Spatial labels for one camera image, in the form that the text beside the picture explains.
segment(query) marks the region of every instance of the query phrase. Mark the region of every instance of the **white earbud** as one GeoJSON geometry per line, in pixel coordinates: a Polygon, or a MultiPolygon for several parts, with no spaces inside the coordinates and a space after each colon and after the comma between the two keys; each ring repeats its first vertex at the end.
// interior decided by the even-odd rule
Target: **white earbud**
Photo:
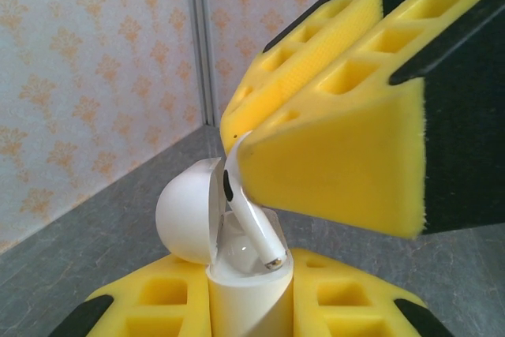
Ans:
{"type": "Polygon", "coordinates": [[[261,262],[270,270],[280,268],[287,259],[287,251],[279,236],[267,219],[263,210],[245,195],[238,169],[238,145],[248,135],[244,134],[232,147],[224,167],[224,191],[231,209],[244,232],[251,239],[252,245],[260,256],[261,262]]]}

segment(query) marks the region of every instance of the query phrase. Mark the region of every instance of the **gray surface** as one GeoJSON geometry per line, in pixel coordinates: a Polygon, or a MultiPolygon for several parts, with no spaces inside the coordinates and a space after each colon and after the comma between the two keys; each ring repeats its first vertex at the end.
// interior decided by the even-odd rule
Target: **gray surface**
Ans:
{"type": "MultiPolygon", "coordinates": [[[[223,155],[204,127],[0,256],[0,335],[47,336],[93,290],[166,254],[158,195],[198,159],[223,155]]],[[[505,224],[406,241],[280,212],[290,247],[418,294],[456,336],[505,335],[505,224]]]]}

